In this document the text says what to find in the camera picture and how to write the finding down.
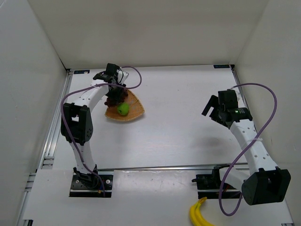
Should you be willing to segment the dark red fake grapes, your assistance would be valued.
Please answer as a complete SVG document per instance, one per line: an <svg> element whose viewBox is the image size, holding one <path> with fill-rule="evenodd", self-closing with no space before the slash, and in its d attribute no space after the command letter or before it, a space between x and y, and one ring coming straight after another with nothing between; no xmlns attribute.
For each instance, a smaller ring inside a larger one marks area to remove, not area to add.
<svg viewBox="0 0 301 226"><path fill-rule="evenodd" d="M115 107L125 101L125 99L128 97L128 92L127 89L114 88L111 89L106 96L107 99L104 104L107 107Z"/></svg>

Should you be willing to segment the green fake apple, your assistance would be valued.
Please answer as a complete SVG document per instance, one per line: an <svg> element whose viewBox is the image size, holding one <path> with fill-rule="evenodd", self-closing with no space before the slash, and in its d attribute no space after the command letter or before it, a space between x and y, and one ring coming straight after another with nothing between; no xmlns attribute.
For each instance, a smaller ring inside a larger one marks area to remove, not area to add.
<svg viewBox="0 0 301 226"><path fill-rule="evenodd" d="M130 106L128 103L123 102L117 106L117 112L119 115L126 116L128 115Z"/></svg>

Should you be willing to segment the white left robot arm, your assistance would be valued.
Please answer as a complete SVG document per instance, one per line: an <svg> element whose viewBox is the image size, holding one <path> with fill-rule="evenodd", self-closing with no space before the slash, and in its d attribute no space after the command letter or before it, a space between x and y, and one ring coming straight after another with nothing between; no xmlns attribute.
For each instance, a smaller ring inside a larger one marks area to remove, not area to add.
<svg viewBox="0 0 301 226"><path fill-rule="evenodd" d="M104 191L104 182L97 172L97 164L91 154L89 141L93 134L91 112L102 97L105 105L115 107L128 96L124 81L129 76L118 65L108 63L104 72L97 73L88 89L72 103L61 105L61 134L70 143L77 166L73 169L79 182L88 189Z"/></svg>

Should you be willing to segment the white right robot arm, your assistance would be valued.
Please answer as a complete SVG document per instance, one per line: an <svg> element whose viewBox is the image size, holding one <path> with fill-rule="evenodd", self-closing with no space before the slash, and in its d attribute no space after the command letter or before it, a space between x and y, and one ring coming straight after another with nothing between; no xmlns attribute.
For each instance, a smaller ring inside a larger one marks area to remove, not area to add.
<svg viewBox="0 0 301 226"><path fill-rule="evenodd" d="M291 175L272 160L254 127L250 111L238 106L234 90L219 91L212 95L202 115L227 127L242 149L250 175L234 169L234 164L217 168L221 185L228 184L240 191L248 205L282 202Z"/></svg>

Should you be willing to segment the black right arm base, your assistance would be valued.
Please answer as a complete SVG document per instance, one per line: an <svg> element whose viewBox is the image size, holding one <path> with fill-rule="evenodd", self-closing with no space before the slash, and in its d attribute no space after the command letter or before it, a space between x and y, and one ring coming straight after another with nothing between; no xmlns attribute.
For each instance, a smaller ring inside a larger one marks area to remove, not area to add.
<svg viewBox="0 0 301 226"><path fill-rule="evenodd" d="M197 185L198 198L206 197L207 199L218 199L219 189L221 185L219 170L229 165L214 166L210 173L196 174L195 178L191 180ZM222 187L223 199L238 199L240 192L229 184L224 184Z"/></svg>

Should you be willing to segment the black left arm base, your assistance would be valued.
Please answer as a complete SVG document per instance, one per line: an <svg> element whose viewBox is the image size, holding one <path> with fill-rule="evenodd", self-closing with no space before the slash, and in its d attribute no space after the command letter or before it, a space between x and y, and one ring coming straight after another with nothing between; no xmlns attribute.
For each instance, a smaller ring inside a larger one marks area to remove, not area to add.
<svg viewBox="0 0 301 226"><path fill-rule="evenodd" d="M74 167L69 196L78 198L111 198L113 175L99 176L102 182L97 176L83 174Z"/></svg>

